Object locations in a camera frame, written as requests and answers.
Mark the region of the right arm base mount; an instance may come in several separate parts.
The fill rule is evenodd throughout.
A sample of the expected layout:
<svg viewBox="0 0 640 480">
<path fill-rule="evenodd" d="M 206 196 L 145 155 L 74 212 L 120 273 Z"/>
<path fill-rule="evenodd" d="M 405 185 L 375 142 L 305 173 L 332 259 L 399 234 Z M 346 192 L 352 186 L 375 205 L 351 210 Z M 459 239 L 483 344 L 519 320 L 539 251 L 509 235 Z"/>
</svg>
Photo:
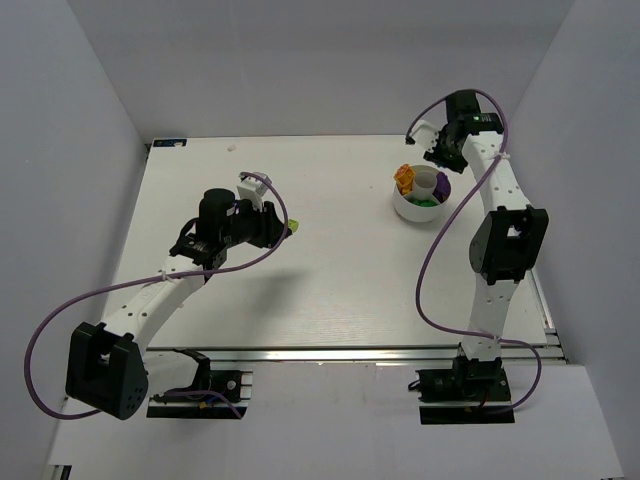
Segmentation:
<svg viewBox="0 0 640 480">
<path fill-rule="evenodd" d="M 409 383 L 419 395 L 423 425 L 513 424 L 511 391 L 502 361 L 468 360 L 462 356 L 447 369 L 423 369 Z"/>
</svg>

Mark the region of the green arch lego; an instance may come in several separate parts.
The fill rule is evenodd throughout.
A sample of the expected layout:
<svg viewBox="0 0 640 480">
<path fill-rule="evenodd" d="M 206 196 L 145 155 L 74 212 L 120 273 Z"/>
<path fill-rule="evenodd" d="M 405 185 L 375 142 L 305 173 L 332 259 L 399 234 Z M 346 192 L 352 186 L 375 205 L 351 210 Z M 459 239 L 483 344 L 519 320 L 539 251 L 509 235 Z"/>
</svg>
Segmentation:
<svg viewBox="0 0 640 480">
<path fill-rule="evenodd" d="M 440 203 L 435 198 L 429 198 L 424 200 L 414 199 L 411 201 L 411 203 L 421 208 L 432 208 L 440 205 Z"/>
</svg>

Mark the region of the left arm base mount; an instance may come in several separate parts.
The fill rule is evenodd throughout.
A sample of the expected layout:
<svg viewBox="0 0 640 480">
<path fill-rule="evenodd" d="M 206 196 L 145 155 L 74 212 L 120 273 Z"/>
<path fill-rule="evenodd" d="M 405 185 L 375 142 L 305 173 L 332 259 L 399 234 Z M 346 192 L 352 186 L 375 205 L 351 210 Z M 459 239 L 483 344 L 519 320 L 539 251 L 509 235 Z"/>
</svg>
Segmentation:
<svg viewBox="0 0 640 480">
<path fill-rule="evenodd" d="M 152 419 L 240 420 L 251 399 L 253 373 L 191 349 L 148 352 L 146 416 Z"/>
</svg>

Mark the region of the pale green curved lego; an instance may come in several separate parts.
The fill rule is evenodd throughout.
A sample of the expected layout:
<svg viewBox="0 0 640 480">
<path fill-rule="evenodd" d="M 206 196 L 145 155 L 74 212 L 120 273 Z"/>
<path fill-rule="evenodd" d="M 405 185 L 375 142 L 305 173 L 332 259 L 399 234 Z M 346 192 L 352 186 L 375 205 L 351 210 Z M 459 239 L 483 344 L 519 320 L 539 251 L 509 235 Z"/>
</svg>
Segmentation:
<svg viewBox="0 0 640 480">
<path fill-rule="evenodd" d="M 295 234 L 299 228 L 299 222 L 294 219 L 288 220 L 288 228 L 292 234 Z"/>
</svg>

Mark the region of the purple lego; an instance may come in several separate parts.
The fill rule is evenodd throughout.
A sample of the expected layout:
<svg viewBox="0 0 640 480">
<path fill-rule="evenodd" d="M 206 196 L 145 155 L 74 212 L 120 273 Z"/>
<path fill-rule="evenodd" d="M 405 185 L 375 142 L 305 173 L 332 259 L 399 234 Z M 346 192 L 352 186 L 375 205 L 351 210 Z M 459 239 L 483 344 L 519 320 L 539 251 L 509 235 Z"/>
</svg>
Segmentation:
<svg viewBox="0 0 640 480">
<path fill-rule="evenodd" d="M 444 203 L 451 194 L 451 184 L 447 175 L 440 171 L 436 175 L 436 187 L 433 196 L 440 202 Z"/>
</svg>

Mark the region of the yellow butterfly lego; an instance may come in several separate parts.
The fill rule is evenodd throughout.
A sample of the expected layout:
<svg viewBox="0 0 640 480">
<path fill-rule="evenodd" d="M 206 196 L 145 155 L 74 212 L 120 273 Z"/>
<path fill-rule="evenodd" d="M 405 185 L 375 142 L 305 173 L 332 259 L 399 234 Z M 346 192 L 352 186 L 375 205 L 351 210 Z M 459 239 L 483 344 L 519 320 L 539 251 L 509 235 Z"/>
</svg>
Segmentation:
<svg viewBox="0 0 640 480">
<path fill-rule="evenodd" d="M 402 196 L 409 194 L 413 190 L 414 178 L 415 171 L 409 164 L 403 164 L 396 170 L 394 181 Z"/>
</svg>

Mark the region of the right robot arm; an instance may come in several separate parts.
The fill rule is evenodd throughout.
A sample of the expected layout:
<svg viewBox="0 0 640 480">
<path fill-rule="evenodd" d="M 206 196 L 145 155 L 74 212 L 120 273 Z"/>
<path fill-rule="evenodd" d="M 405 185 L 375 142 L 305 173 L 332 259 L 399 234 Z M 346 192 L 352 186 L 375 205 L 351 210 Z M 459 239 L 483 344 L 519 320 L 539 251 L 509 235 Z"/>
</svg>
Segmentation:
<svg viewBox="0 0 640 480">
<path fill-rule="evenodd" d="M 473 90 L 448 95 L 445 105 L 447 123 L 424 158 L 456 173 L 470 168 L 477 182 L 485 217 L 469 246 L 476 287 L 461 350 L 468 360 L 492 362 L 500 356 L 512 297 L 535 265 L 549 216 L 516 180 L 502 115 L 483 112 Z"/>
</svg>

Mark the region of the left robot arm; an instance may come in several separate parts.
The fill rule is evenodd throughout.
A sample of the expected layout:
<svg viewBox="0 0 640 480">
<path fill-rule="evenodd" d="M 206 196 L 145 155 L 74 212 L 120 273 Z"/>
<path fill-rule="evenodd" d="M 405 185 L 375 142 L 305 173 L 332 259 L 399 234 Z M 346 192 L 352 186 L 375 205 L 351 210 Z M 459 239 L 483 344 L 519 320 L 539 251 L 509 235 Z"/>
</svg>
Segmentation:
<svg viewBox="0 0 640 480">
<path fill-rule="evenodd" d="M 120 420 L 134 415 L 150 397 L 213 396 L 210 362 L 200 352 L 178 348 L 147 351 L 166 321 L 242 244 L 273 249 L 292 235 L 272 202 L 237 199 L 211 189 L 197 217 L 181 229 L 158 280 L 144 282 L 136 295 L 96 325 L 81 323 L 72 333 L 65 391 L 68 396 Z"/>
</svg>

